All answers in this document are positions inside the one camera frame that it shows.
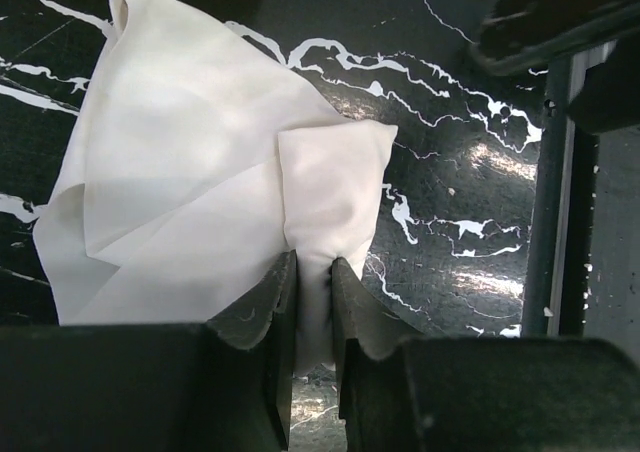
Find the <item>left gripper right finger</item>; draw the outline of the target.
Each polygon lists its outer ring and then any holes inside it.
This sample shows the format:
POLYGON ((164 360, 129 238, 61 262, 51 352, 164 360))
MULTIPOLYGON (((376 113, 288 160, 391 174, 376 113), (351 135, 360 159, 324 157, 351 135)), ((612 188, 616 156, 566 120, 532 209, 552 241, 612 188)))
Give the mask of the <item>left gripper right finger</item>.
POLYGON ((352 451, 635 451, 639 369, 602 340, 432 339, 331 267, 352 451))

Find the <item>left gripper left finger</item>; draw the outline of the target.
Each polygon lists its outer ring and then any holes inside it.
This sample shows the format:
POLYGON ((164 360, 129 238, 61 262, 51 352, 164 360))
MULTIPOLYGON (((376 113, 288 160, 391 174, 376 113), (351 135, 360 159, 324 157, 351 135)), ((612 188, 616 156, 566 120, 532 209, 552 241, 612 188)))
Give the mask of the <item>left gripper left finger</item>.
POLYGON ((5 451, 283 451, 297 258, 201 324, 5 327, 5 451))

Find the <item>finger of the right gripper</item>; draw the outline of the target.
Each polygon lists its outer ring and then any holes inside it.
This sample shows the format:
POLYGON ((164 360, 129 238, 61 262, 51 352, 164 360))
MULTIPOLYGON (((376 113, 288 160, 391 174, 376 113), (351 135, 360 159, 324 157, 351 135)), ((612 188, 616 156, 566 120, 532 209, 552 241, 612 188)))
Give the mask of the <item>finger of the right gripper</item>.
POLYGON ((510 75, 606 43, 613 50, 566 108, 581 130, 603 134, 639 124, 639 0, 497 0, 471 54, 510 75))

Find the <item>white underwear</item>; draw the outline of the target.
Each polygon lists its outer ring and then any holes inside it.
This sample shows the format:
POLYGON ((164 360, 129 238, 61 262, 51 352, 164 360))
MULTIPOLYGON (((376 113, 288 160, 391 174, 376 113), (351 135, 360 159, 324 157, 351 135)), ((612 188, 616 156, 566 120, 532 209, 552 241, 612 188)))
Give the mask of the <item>white underwear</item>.
POLYGON ((34 242, 63 325, 203 322, 294 251, 295 371, 332 365, 330 268, 361 273, 397 130, 177 0, 113 19, 34 242))

